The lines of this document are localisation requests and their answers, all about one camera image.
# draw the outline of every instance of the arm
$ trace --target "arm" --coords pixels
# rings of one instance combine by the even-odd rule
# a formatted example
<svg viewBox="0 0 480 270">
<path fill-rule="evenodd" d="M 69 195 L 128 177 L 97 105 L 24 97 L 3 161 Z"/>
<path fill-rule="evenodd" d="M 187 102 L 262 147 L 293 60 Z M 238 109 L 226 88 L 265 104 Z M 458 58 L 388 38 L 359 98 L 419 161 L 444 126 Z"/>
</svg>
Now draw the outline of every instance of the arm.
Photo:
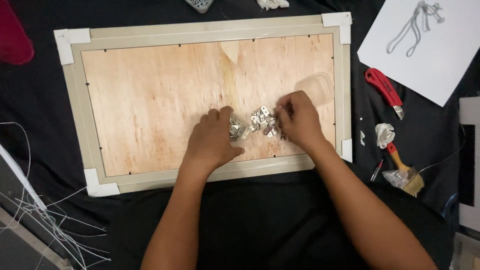
<svg viewBox="0 0 480 270">
<path fill-rule="evenodd" d="M 242 154 L 229 138 L 231 107 L 213 109 L 192 131 L 170 201 L 150 239 L 141 270 L 195 269 L 200 201 L 208 176 Z"/>
<path fill-rule="evenodd" d="M 337 155 L 318 113 L 303 91 L 282 97 L 275 109 L 282 131 L 313 160 L 355 249 L 373 268 L 437 269 L 405 224 Z"/>
</svg>

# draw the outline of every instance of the red box cutter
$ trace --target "red box cutter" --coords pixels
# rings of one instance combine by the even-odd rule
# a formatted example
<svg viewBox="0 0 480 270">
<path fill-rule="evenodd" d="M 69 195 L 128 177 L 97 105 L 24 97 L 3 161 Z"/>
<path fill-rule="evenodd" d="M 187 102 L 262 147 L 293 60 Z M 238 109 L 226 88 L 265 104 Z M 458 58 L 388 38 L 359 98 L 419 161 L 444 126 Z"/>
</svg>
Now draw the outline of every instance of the red box cutter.
<svg viewBox="0 0 480 270">
<path fill-rule="evenodd" d="M 388 78 L 378 69 L 369 68 L 365 72 L 365 80 L 385 97 L 388 104 L 393 107 L 400 120 L 402 120 L 405 115 L 402 109 L 403 103 Z"/>
</svg>

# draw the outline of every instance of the forearm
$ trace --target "forearm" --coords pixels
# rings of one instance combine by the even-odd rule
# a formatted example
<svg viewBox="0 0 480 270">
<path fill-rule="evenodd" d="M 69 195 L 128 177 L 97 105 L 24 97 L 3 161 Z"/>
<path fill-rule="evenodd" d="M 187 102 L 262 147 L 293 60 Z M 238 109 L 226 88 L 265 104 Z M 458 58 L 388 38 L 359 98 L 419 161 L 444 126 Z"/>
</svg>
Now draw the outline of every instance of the forearm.
<svg viewBox="0 0 480 270">
<path fill-rule="evenodd" d="M 374 269 L 436 269 L 406 225 L 350 170 L 327 141 L 309 152 L 346 233 Z"/>
<path fill-rule="evenodd" d="M 141 270 L 195 269 L 205 176 L 180 167 L 167 208 L 148 244 Z"/>
</svg>

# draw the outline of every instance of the plywood board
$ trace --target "plywood board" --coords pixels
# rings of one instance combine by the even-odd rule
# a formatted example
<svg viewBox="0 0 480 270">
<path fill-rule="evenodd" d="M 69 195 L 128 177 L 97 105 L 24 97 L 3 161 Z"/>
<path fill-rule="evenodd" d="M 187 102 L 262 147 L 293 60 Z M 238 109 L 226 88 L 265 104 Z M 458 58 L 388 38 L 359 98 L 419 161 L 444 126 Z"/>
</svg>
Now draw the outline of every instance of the plywood board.
<svg viewBox="0 0 480 270">
<path fill-rule="evenodd" d="M 249 119 L 311 74 L 334 78 L 332 34 L 241 40 L 231 58 L 221 42 L 82 51 L 106 176 L 176 169 L 209 109 L 230 105 Z M 335 145 L 334 102 L 318 111 Z M 254 133 L 234 161 L 302 153 L 277 141 Z"/>
</svg>

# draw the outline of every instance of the black cloth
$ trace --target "black cloth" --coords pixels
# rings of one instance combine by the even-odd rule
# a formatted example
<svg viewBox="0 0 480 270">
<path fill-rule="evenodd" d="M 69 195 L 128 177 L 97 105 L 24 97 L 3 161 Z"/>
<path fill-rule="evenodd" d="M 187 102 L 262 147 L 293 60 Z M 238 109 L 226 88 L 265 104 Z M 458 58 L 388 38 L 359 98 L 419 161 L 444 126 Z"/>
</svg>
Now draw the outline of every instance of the black cloth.
<svg viewBox="0 0 480 270">
<path fill-rule="evenodd" d="M 453 237 L 443 218 L 414 197 L 356 173 L 407 225 L 439 269 L 448 269 Z M 368 269 L 346 236 L 315 170 L 283 183 L 210 183 L 202 196 L 197 269 Z M 170 191 L 154 191 L 112 221 L 112 269 L 139 269 Z"/>
<path fill-rule="evenodd" d="M 34 189 L 49 202 L 65 198 L 85 186 L 72 111 L 52 33 L 55 29 L 64 28 L 175 24 L 350 11 L 354 19 L 351 31 L 354 162 L 371 173 L 384 157 L 384 151 L 375 145 L 373 133 L 375 125 L 383 122 L 395 127 L 395 143 L 403 162 L 415 165 L 417 169 L 439 162 L 458 149 L 457 98 L 480 90 L 479 54 L 443 108 L 393 82 L 404 101 L 406 115 L 400 121 L 381 96 L 365 83 L 363 72 L 367 67 L 359 62 L 356 54 L 383 0 L 289 2 L 289 8 L 261 11 L 255 0 L 215 0 L 205 14 L 199 14 L 182 0 L 10 1 L 32 40 L 35 56 L 21 66 L 0 63 L 0 122 L 18 122 L 28 133 L 32 148 L 29 180 Z M 366 135 L 366 146 L 360 144 L 360 131 Z M 15 126 L 0 126 L 0 143 L 26 171 L 28 158 L 22 131 Z M 393 168 L 391 160 L 385 157 L 383 170 Z M 442 212 L 448 198 L 457 192 L 457 176 L 458 156 L 422 172 L 425 188 L 419 194 L 419 200 L 435 211 Z M 284 174 L 277 174 L 243 181 L 273 184 L 286 181 L 285 177 Z M 301 180 L 295 174 L 292 177 L 289 181 Z M 103 228 L 126 202 L 141 194 L 89 198 L 84 190 L 58 206 L 73 218 Z M 447 217 L 449 223 L 458 222 L 456 215 Z M 98 231 L 73 221 L 65 221 L 62 226 L 76 233 L 98 234 Z M 74 238 L 85 245 L 109 249 L 101 237 Z M 87 264 L 96 261 L 86 258 Z M 105 265 L 96 264 L 91 269 L 103 269 Z"/>
</svg>

